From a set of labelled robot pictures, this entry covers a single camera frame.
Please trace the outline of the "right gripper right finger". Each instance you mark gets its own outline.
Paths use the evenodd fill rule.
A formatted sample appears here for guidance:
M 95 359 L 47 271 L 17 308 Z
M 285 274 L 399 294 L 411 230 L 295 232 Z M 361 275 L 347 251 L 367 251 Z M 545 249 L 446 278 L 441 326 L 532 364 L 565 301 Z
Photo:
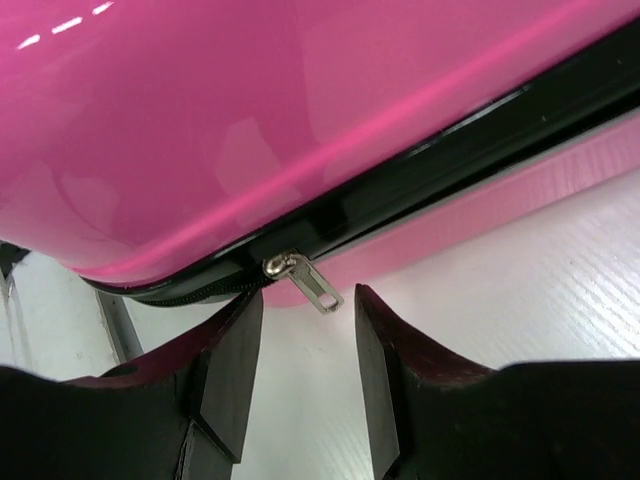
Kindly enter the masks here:
M 635 360 L 473 362 L 354 296 L 372 469 L 378 479 L 635 479 Z

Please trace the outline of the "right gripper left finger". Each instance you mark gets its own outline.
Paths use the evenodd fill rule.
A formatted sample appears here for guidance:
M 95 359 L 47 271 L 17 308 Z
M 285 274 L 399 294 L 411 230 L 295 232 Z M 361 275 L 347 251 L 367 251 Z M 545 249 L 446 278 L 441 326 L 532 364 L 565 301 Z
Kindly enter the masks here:
M 227 479 L 241 460 L 263 298 L 245 293 L 202 324 L 98 377 L 1 370 L 5 479 Z

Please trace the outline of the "pink hard-shell suitcase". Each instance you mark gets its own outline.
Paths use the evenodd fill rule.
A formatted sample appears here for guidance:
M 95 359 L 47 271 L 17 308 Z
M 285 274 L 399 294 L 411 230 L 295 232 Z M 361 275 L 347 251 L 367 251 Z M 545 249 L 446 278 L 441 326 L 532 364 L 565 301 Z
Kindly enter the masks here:
M 635 1 L 5 1 L 1 270 L 293 305 L 639 165 Z

